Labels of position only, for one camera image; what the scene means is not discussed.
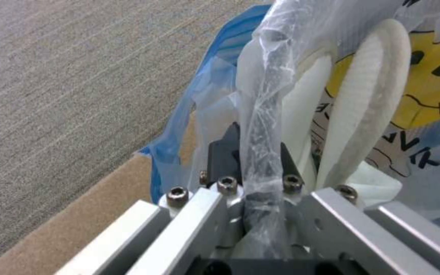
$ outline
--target carpet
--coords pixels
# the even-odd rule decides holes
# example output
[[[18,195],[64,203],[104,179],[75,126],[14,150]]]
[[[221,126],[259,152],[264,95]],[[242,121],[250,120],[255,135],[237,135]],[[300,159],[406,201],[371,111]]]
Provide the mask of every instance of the carpet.
[[[0,0],[0,255],[160,133],[255,0]]]

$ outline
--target blue plastic bag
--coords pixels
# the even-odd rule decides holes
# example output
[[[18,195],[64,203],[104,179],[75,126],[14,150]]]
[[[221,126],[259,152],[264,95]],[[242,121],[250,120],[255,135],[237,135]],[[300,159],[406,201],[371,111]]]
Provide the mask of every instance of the blue plastic bag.
[[[269,7],[270,5],[253,6],[225,24],[206,52],[164,132],[138,151],[149,155],[152,159],[150,196],[154,203],[157,203],[162,194],[173,186],[187,187],[191,181],[190,175],[194,174],[192,170],[198,170],[198,167],[181,165],[178,155],[193,106],[196,105],[198,113],[201,112],[202,106],[225,97],[227,101],[230,99],[230,102],[224,103],[234,106],[231,109],[232,112],[236,112],[234,91],[237,58],[246,43],[251,40],[252,32],[261,23]],[[208,106],[209,113],[212,113],[211,110],[215,110],[215,106]],[[218,111],[225,111],[224,106],[217,108]],[[213,136],[210,134],[205,139],[207,142],[213,139]]]

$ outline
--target metal frame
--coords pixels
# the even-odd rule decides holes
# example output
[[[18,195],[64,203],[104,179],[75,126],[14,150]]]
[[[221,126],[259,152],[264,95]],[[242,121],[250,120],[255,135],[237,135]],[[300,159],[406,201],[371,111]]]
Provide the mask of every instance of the metal frame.
[[[227,223],[225,197],[200,188],[127,274],[183,275],[195,258],[213,252]]]
[[[56,274],[124,274],[169,221],[166,209],[138,201]]]
[[[365,213],[405,245],[440,269],[440,228],[400,202],[390,202]]]
[[[303,198],[301,233],[328,259],[353,258],[370,274],[440,274],[333,189]]]

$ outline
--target cardboard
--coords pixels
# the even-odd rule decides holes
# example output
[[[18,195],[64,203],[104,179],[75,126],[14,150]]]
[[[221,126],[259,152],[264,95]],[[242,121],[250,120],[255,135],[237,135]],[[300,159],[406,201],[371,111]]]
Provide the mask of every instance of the cardboard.
[[[191,159],[194,115],[180,156]],[[136,155],[0,257],[0,275],[52,274],[137,200],[150,201],[151,160]]]

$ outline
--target hex socket screw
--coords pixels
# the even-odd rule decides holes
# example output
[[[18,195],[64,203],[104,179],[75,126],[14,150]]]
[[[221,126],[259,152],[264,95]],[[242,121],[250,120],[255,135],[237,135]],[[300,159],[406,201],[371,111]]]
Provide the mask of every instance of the hex socket screw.
[[[283,191],[288,194],[300,193],[302,191],[303,181],[297,175],[288,174],[283,176]]]
[[[181,208],[189,200],[189,191],[181,186],[173,187],[167,193],[166,199],[170,207]]]
[[[208,174],[205,170],[199,171],[199,185],[206,186],[208,185]]]
[[[358,199],[358,192],[356,191],[356,189],[345,184],[338,185],[334,189],[350,203],[352,203],[353,205],[356,204],[356,200]]]
[[[224,176],[218,179],[217,190],[225,196],[235,195],[237,194],[237,180],[233,176]]]

